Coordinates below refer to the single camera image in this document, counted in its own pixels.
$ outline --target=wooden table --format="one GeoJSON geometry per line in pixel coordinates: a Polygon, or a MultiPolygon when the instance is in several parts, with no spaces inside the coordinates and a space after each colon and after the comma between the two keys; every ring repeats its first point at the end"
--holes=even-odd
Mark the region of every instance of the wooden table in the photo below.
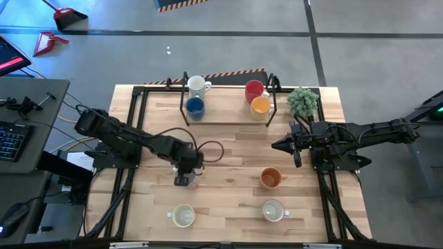
{"type": "MultiPolygon", "coordinates": [[[[109,114],[123,122],[127,118],[133,86],[117,85],[112,98],[109,114]]],[[[320,94],[326,120],[344,122],[338,89],[320,88],[320,94]]],[[[220,141],[225,154],[219,162],[207,164],[205,174],[199,177],[198,188],[192,190],[173,186],[171,165],[144,149],[132,188],[124,240],[327,241],[318,179],[311,168],[309,152],[303,151],[303,166],[296,168],[292,156],[271,148],[272,142],[289,131],[291,116],[286,108],[286,96],[278,94],[278,112],[268,128],[263,124],[192,124],[186,127],[179,112],[179,93],[150,93],[143,125],[146,132],[183,127],[194,134],[198,144],[207,140],[220,141]],[[276,167],[288,175],[276,190],[260,188],[259,176],[266,167],[276,167]],[[291,216],[278,223],[262,220],[260,208],[269,199],[282,202],[291,216]],[[196,211],[195,222],[189,228],[177,228],[167,218],[167,212],[182,203],[191,205],[196,211]]],[[[190,141],[188,134],[182,131],[173,131],[170,135],[190,141]]],[[[218,145],[212,144],[202,151],[208,160],[216,159],[220,153],[218,145]]],[[[91,186],[88,231],[109,205],[115,173],[114,169],[103,170],[91,186]]],[[[344,210],[362,233],[371,237],[359,182],[349,172],[336,174],[344,210]]],[[[338,234],[335,213],[332,217],[334,231],[338,234]]],[[[115,219],[113,232],[117,225],[118,219],[115,219]]]]}

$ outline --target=computer monitor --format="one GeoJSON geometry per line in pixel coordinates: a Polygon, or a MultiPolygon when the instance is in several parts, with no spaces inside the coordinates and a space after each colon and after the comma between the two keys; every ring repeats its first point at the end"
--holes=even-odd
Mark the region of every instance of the computer monitor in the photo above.
{"type": "Polygon", "coordinates": [[[29,65],[29,59],[0,36],[0,76],[29,65]]]}

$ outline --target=gray floor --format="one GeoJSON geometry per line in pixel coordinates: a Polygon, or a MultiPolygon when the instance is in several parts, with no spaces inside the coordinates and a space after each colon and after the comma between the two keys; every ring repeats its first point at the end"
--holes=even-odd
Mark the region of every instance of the gray floor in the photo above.
{"type": "MultiPolygon", "coordinates": [[[[158,13],[152,0],[53,1],[87,13],[72,29],[309,32],[303,0],[211,0],[158,13]]],[[[317,32],[443,33],[443,2],[438,0],[311,0],[317,32]]],[[[10,1],[0,28],[54,28],[51,9],[40,1],[10,1]]],[[[28,54],[36,35],[4,34],[28,54]]],[[[207,74],[265,68],[284,85],[318,86],[308,37],[193,37],[65,35],[47,55],[33,58],[47,77],[69,79],[69,92],[89,106],[107,109],[115,84],[137,84],[179,77],[184,70],[207,74]]],[[[318,39],[326,83],[341,93],[348,122],[381,122],[405,116],[443,88],[443,39],[318,39]]],[[[65,107],[61,115],[75,119],[65,107]]],[[[55,124],[77,136],[73,125],[55,124]]],[[[69,138],[57,131],[52,149],[69,138]]],[[[443,246],[443,200],[408,203],[419,192],[417,172],[404,145],[362,149],[373,164],[361,171],[363,195],[373,237],[382,242],[443,246]]],[[[48,209],[44,223],[58,224],[48,209]]],[[[81,208],[67,209],[81,216],[81,208]]],[[[78,222],[63,232],[29,241],[75,237],[78,222]]]]}

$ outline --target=potted plant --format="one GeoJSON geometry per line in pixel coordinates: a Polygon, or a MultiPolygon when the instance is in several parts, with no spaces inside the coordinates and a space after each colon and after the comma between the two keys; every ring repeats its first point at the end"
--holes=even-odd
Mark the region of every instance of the potted plant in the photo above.
{"type": "Polygon", "coordinates": [[[318,95],[311,89],[297,88],[288,95],[287,104],[292,116],[307,118],[317,111],[318,95]]]}

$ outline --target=computer mouse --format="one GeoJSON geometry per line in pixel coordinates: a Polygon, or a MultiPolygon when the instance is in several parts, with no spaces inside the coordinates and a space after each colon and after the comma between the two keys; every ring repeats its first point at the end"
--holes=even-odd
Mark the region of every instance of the computer mouse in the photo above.
{"type": "Polygon", "coordinates": [[[0,219],[0,238],[11,236],[26,216],[29,207],[25,203],[15,203],[0,219]]]}

